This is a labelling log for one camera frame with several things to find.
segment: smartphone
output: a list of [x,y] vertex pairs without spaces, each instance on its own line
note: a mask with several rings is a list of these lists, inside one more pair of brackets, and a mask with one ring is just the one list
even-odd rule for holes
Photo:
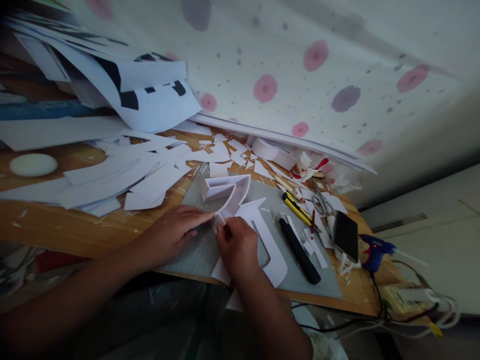
[[359,262],[358,232],[358,224],[343,212],[337,211],[333,228],[333,244],[354,263]]

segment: wooden table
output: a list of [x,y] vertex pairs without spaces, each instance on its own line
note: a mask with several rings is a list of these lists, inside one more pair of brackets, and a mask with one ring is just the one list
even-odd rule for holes
[[[236,139],[241,143],[245,142],[245,140],[233,136],[224,130],[214,127],[211,128],[211,130],[214,135],[222,133],[228,139]],[[200,148],[198,140],[212,139],[212,137],[208,135],[176,130],[168,130],[161,133],[161,135],[176,136],[178,140],[187,141],[193,150]],[[0,151],[0,174],[2,176],[0,177],[0,191],[36,184],[46,180],[58,179],[63,177],[64,171],[88,167],[106,159],[104,152],[99,149],[83,143],[73,143],[35,151],[36,153],[52,155],[58,161],[58,169],[55,172],[40,178],[26,178],[12,174],[9,170],[10,161],[19,155],[29,152],[31,151]],[[250,151],[246,152],[248,155],[247,159],[250,158],[250,153]],[[163,204],[155,209],[141,211],[125,211],[119,209],[100,219],[85,212],[74,209],[65,210],[59,206],[49,206],[25,201],[0,201],[0,228],[2,238],[12,242],[61,251],[87,258],[100,258],[112,250],[131,242],[153,224],[155,220],[161,217],[167,209],[181,203],[185,194],[184,190],[187,190],[190,186],[195,169],[200,166],[201,163],[198,161],[188,161],[187,164],[192,167],[192,171],[167,191]],[[270,169],[265,163],[263,163],[263,166],[266,169]],[[273,181],[254,173],[253,167],[245,170],[233,163],[230,170],[237,174],[251,174],[253,180],[263,180],[266,184],[276,186],[276,183]],[[358,223],[359,233],[372,234],[367,223],[352,204],[349,197],[346,194],[340,195],[339,197],[348,210],[348,216]],[[119,196],[119,199],[123,204],[125,194]],[[19,218],[24,210],[28,210],[26,216]],[[360,256],[365,256],[363,251],[368,248],[368,245],[361,243],[359,246]],[[330,261],[335,272],[337,272],[340,262],[335,258],[332,250],[328,250],[327,252],[329,253]],[[209,277],[171,273],[161,270],[160,272],[220,284],[217,280]],[[277,290],[277,292],[283,298],[289,298],[299,302],[376,316],[380,310],[379,301],[367,271],[363,269],[353,269],[349,279],[351,281],[349,286],[347,286],[345,276],[340,277],[337,273],[337,280],[343,293],[343,299],[287,290]],[[380,270],[375,275],[375,279],[379,285],[402,282],[397,268],[388,260],[383,262]]]

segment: scissors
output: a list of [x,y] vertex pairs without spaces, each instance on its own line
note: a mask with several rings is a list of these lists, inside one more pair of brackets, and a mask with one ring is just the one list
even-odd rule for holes
[[317,182],[313,180],[313,185],[315,186],[315,194],[313,195],[311,201],[313,202],[313,206],[315,207],[315,211],[318,212],[320,216],[329,216],[330,213],[335,215],[335,209],[328,201],[325,196],[322,195]]

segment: person's left hand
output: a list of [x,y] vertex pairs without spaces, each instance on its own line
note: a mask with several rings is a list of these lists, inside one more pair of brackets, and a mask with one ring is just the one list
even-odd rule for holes
[[137,272],[161,268],[173,261],[197,235],[192,229],[211,220],[214,214],[188,205],[170,208],[127,246]]

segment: blue glue gun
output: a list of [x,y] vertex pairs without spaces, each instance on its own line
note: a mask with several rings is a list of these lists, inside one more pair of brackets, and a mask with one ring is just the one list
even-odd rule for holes
[[384,254],[392,255],[397,247],[375,236],[367,234],[360,234],[359,236],[364,242],[370,245],[370,248],[364,252],[369,255],[368,260],[361,266],[368,271],[376,273],[380,268]]

